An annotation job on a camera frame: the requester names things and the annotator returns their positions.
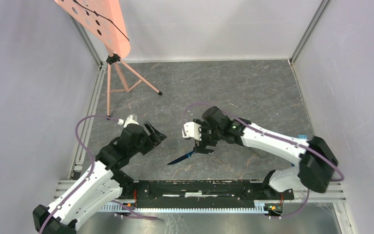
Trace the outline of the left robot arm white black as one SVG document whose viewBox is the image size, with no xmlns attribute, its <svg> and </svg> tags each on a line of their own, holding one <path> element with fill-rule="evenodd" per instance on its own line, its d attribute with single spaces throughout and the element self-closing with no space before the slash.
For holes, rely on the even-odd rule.
<svg viewBox="0 0 374 234">
<path fill-rule="evenodd" d="M 145 155 L 167 136 L 149 122 L 125 124 L 121 135 L 96 155 L 93 164 L 58 199 L 33 210 L 40 234 L 75 234 L 107 203 L 133 194 L 133 179 L 122 171 L 136 154 Z"/>
</svg>

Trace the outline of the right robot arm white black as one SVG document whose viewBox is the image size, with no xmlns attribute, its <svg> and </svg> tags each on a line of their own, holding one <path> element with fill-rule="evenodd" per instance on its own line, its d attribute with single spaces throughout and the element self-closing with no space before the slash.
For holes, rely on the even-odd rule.
<svg viewBox="0 0 374 234">
<path fill-rule="evenodd" d="M 292 167 L 273 170 L 264 179 L 262 194 L 276 198 L 289 189 L 306 188 L 325 193 L 338 171 L 338 160 L 326 143 L 318 136 L 311 139 L 279 134 L 243 118 L 229 117 L 218 107 L 207 109 L 201 119 L 183 125 L 185 139 L 194 139 L 194 152 L 210 154 L 219 141 L 260 149 L 287 160 Z"/>
</svg>

